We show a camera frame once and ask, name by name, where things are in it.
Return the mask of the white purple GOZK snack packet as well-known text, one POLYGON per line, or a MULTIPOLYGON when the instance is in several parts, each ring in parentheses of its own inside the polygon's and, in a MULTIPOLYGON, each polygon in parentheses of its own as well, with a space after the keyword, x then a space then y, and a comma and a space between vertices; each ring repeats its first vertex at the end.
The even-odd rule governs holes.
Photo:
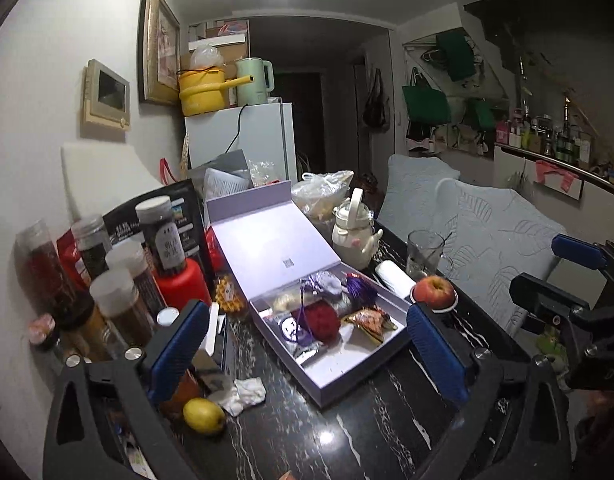
POLYGON ((314 336, 303 308, 272 312, 264 322, 298 365, 308 365, 320 359, 328 350, 328 347, 314 336))

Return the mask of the open lavender gift box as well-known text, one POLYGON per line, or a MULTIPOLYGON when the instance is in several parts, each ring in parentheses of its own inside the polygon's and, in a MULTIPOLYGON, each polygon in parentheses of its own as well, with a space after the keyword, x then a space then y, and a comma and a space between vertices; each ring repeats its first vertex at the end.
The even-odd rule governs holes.
POLYGON ((350 392, 406 345, 408 304, 376 285, 389 316, 382 340, 343 323, 332 342, 316 341, 305 307, 320 299, 317 278, 345 281, 352 268, 293 203, 281 182, 208 200, 210 225, 264 339, 321 408, 350 392))

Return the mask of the red apple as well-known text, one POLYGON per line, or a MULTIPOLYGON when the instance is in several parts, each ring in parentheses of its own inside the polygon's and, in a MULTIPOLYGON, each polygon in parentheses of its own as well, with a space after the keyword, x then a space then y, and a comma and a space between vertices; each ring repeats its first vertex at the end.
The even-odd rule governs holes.
POLYGON ((438 275, 429 275, 419 280, 411 290, 414 302, 421 302, 427 307, 450 304, 455 292, 453 285, 438 275))

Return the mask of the light green kettle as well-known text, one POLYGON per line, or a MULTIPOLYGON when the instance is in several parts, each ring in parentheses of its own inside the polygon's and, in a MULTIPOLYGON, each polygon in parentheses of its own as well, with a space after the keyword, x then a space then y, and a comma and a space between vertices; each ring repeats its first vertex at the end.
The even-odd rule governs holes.
POLYGON ((238 78, 245 76, 252 78, 248 84, 236 88, 237 104, 239 106, 267 104, 274 90, 272 63, 262 58, 242 58, 236 62, 236 73, 238 78))

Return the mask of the dark jar white lid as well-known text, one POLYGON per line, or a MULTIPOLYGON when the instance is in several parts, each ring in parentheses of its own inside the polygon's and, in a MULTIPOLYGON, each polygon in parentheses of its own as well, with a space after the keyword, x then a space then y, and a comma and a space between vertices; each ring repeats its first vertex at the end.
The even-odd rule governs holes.
POLYGON ((158 273, 180 273, 185 267, 185 253, 174 221, 170 197, 155 196, 136 205, 136 218, 158 273))

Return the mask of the yellow pot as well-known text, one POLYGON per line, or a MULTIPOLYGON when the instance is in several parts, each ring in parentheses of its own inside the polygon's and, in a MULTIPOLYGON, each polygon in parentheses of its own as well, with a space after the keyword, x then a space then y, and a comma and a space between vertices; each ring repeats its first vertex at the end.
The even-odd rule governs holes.
POLYGON ((182 113, 192 117, 224 110, 230 104, 229 90, 253 81, 250 75, 228 79, 226 71, 216 66, 182 70, 178 76, 182 113))

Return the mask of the colourful shrimp snack packet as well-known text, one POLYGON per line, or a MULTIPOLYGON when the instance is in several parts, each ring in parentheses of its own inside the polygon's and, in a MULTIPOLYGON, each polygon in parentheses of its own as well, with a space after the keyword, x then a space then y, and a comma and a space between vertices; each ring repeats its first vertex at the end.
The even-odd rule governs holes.
POLYGON ((386 332, 393 332, 397 325, 392 322, 390 316, 378 307, 364 308, 352 312, 342 318, 346 324, 360 328, 365 335, 381 344, 386 332))

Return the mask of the black printed package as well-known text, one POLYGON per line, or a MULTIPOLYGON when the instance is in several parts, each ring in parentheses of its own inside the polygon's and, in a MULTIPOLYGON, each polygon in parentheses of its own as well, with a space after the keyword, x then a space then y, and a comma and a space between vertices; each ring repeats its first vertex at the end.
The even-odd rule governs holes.
POLYGON ((190 179, 132 198, 103 220, 112 245, 138 240, 148 249, 158 275, 180 274, 191 258, 206 281, 214 280, 202 210, 190 179))

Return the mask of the grey metal bowl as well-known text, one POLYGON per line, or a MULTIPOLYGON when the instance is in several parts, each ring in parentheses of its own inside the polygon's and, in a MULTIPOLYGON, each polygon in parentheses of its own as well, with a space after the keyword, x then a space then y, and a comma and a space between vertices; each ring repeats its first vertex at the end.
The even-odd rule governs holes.
POLYGON ((440 307, 438 306, 430 306, 429 309, 432 310, 436 314, 446 314, 453 311, 459 304, 459 295, 457 292, 453 293, 453 299, 450 304, 442 304, 440 307))

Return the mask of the white mini fridge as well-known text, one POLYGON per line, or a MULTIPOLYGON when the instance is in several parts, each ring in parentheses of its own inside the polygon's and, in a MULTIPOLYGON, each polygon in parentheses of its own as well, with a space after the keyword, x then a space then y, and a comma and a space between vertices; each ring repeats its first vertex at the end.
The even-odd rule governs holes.
POLYGON ((248 162, 272 162, 281 181, 298 181, 292 104, 226 108, 184 122, 192 168, 242 150, 248 162))

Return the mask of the yellow green apple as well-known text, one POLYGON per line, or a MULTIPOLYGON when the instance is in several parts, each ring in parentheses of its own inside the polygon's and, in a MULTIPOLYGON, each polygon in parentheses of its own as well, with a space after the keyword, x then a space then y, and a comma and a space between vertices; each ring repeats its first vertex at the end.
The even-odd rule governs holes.
POLYGON ((226 414, 218 404, 204 398, 195 398, 183 407, 185 423, 198 434, 212 436, 226 426, 226 414))

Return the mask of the wall intercom panel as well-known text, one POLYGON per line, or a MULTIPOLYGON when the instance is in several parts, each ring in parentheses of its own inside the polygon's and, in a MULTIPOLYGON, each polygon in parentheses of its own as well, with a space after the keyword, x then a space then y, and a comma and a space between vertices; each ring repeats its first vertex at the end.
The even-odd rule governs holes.
POLYGON ((91 58, 84 71, 82 120, 106 128, 130 129, 130 84, 91 58))

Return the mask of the green tote bag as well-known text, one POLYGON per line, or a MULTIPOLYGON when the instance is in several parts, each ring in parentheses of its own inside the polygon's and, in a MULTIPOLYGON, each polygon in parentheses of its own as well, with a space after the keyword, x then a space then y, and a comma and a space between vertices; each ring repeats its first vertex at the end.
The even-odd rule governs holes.
POLYGON ((413 67, 409 83, 402 87, 411 122, 426 126, 441 126, 451 120, 449 103, 444 92, 430 86, 426 77, 413 67))

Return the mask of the clear plastic bag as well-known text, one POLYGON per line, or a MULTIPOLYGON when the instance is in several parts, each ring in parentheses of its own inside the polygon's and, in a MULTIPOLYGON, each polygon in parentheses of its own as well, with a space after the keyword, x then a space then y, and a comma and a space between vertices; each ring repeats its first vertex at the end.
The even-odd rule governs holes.
POLYGON ((290 194, 295 205, 310 220, 323 221, 333 215, 333 209, 345 200, 352 170, 339 170, 332 174, 305 172, 299 182, 292 186, 290 194))

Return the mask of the grey leaf pattern cushion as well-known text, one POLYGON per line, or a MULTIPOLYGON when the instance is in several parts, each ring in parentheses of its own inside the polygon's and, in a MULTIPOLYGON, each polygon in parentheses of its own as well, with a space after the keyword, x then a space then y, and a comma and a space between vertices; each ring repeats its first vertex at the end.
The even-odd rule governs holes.
POLYGON ((388 159, 378 223, 404 242, 414 231, 439 234, 450 280, 511 336, 527 316, 508 293, 512 279, 545 281, 558 261, 552 240, 566 232, 512 188, 467 184, 437 157, 398 154, 388 159))

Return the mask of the blue white medicine box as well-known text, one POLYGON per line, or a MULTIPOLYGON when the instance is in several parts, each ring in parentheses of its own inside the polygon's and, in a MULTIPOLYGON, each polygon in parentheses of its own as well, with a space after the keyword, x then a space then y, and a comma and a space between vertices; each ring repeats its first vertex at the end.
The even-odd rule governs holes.
POLYGON ((234 359, 229 328, 228 318, 214 302, 209 309, 207 334, 192 361, 197 377, 210 392, 233 387, 234 359))

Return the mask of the clear zip bag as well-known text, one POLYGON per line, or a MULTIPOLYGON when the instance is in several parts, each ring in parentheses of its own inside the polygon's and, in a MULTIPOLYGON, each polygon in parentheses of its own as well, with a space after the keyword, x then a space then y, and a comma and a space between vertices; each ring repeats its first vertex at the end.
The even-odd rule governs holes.
POLYGON ((299 285, 286 287, 272 292, 266 301, 273 313, 292 312, 301 306, 302 291, 299 285))

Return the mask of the crumpled white tissue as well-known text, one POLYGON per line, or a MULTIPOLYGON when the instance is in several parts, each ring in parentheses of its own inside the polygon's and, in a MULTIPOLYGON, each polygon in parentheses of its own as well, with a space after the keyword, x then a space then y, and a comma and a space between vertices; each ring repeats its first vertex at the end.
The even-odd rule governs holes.
POLYGON ((267 390, 259 377, 235 379, 228 390, 211 393, 209 400, 218 404, 231 417, 237 417, 242 411, 261 404, 266 400, 267 390))

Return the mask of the framed picture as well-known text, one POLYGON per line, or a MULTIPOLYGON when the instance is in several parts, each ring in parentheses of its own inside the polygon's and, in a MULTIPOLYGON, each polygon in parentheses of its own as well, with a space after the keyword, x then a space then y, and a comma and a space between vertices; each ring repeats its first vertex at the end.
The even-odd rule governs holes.
POLYGON ((180 22, 166 0, 141 0, 138 26, 139 100, 179 102, 180 22))

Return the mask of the purple sachet with tassel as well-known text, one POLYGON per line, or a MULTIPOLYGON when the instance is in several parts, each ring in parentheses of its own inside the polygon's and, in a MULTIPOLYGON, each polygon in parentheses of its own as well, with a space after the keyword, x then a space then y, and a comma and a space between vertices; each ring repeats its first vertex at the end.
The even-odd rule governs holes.
POLYGON ((376 289, 357 273, 346 273, 339 278, 333 272, 321 271, 303 278, 299 286, 302 291, 301 308, 324 300, 335 309, 340 326, 344 316, 376 307, 376 289))

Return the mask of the red fuzzy scrunchie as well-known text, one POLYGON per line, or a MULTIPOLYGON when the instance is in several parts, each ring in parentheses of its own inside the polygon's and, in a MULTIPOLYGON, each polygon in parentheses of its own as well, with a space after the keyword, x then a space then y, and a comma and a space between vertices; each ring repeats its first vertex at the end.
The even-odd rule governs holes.
POLYGON ((338 337, 340 321, 335 309, 320 300, 305 307, 301 326, 316 340, 332 344, 338 337))

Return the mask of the red plastic container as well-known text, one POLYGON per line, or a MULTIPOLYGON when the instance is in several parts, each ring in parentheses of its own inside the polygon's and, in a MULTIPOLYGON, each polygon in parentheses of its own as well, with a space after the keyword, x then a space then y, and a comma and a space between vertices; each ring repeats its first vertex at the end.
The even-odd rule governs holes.
POLYGON ((166 305, 182 311, 191 301, 201 301, 210 307, 212 299, 200 265, 191 258, 186 258, 185 263, 186 267, 178 274, 154 274, 166 305))

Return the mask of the white roll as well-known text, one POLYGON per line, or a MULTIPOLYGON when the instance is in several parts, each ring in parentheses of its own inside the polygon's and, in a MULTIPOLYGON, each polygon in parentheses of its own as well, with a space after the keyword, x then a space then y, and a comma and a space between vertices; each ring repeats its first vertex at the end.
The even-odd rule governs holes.
POLYGON ((396 296, 406 299, 410 296, 415 282, 393 261, 385 260, 375 267, 375 274, 380 281, 396 296))

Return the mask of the glass mug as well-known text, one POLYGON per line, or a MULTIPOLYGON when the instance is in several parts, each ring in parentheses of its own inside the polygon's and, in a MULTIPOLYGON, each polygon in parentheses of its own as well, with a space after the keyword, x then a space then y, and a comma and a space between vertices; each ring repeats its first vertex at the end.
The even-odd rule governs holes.
POLYGON ((441 235, 427 230, 412 231, 408 235, 407 274, 414 282, 435 275, 443 254, 441 235))

